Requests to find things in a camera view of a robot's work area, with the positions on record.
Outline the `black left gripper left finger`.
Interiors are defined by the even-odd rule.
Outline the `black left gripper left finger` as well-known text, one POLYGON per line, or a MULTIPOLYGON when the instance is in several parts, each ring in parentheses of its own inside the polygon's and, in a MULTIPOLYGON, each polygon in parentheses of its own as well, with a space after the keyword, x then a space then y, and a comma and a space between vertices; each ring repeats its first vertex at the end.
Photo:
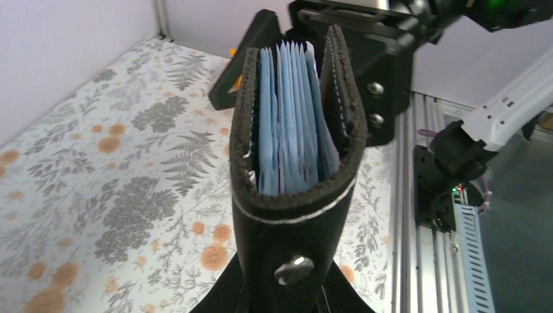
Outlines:
POLYGON ((248 288, 234 254, 221 276, 190 313, 247 313, 248 288))

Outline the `black leather card holder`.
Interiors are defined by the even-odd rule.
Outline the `black leather card holder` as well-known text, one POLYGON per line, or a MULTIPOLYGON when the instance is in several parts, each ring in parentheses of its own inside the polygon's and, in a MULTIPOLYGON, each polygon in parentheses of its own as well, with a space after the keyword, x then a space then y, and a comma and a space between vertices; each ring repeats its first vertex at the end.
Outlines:
POLYGON ((368 136, 341 28, 250 48, 230 136, 248 312, 317 312, 368 136))

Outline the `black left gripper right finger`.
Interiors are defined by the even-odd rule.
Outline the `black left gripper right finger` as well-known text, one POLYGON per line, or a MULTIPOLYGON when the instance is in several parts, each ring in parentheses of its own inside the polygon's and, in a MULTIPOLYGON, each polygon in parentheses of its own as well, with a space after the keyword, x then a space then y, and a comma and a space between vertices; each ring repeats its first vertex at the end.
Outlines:
POLYGON ((333 262, 317 297, 318 313, 375 313, 333 262))

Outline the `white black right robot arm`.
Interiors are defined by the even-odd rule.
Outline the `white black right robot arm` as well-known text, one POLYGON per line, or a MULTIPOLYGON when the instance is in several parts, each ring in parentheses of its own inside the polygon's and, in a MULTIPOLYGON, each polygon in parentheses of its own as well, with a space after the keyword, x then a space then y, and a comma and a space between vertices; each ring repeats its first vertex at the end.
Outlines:
POLYGON ((237 253, 195 312, 370 312, 334 262, 367 147, 395 142, 393 312, 493 312, 473 182, 552 104, 552 55, 438 130, 413 107, 413 59, 467 16, 493 32, 552 18, 550 1, 294 1, 259 11, 209 93, 234 108, 237 253))

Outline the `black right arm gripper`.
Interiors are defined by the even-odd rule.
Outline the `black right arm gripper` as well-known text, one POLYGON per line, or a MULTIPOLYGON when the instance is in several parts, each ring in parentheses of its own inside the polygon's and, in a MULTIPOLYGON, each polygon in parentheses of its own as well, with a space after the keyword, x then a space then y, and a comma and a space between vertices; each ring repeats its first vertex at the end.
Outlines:
MULTIPOLYGON (((290 35, 323 44, 327 28, 340 26, 368 123, 369 146, 386 145, 395 137, 395 121, 410 103, 414 54, 424 42, 432 7, 428 1, 390 1, 388 9, 339 1, 293 1, 288 5, 290 35)), ((275 12, 256 13, 238 45, 262 48, 281 39, 275 12)), ((232 59, 209 92, 215 110, 235 104, 237 92, 232 59)))

